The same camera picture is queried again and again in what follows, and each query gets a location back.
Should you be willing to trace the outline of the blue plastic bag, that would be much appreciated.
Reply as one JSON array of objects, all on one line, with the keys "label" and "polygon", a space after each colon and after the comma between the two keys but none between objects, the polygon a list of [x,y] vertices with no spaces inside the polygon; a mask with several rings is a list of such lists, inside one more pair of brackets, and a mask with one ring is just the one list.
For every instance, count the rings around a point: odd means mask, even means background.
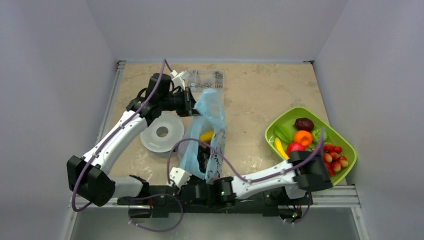
[{"label": "blue plastic bag", "polygon": [[193,117],[179,144],[179,167],[199,179],[210,182],[222,175],[227,124],[222,92],[206,88],[194,105]]}]

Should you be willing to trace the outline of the yellow fake mango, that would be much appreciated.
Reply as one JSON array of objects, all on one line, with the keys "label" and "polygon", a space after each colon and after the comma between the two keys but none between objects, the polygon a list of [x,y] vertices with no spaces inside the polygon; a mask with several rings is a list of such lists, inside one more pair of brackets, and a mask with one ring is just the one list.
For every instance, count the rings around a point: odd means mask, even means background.
[{"label": "yellow fake mango", "polygon": [[199,140],[200,141],[202,141],[202,142],[205,142],[205,143],[210,143],[211,141],[212,141],[212,139],[213,139],[213,137],[214,137],[214,135],[215,135],[215,132],[213,131],[213,130],[211,130],[211,131],[206,131],[206,132],[204,132],[204,133],[202,133],[200,136],[199,136]]}]

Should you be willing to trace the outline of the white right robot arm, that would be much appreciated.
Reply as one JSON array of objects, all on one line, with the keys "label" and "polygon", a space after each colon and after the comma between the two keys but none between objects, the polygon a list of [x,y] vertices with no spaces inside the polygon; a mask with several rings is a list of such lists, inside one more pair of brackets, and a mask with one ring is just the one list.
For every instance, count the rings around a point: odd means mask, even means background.
[{"label": "white right robot arm", "polygon": [[173,167],[168,174],[170,186],[181,191],[184,202],[199,202],[211,208],[231,207],[237,201],[246,200],[256,194],[282,188],[280,196],[288,204],[302,198],[305,193],[318,192],[333,187],[319,150],[295,150],[289,159],[277,165],[247,175],[234,176],[190,185],[191,173]]}]

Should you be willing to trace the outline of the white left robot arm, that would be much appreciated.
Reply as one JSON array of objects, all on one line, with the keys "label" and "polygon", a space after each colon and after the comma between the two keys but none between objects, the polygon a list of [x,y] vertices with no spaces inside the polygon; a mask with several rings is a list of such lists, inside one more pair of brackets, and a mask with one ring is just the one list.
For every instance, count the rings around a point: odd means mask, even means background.
[{"label": "white left robot arm", "polygon": [[104,206],[112,198],[130,198],[138,205],[149,199],[149,184],[136,175],[110,178],[115,162],[129,144],[146,130],[163,111],[176,112],[179,117],[197,114],[195,99],[186,85],[190,73],[172,71],[169,75],[154,73],[148,87],[138,92],[127,105],[119,121],[92,149],[83,156],[73,155],[66,163],[71,207],[75,212],[76,197],[89,204]]}]

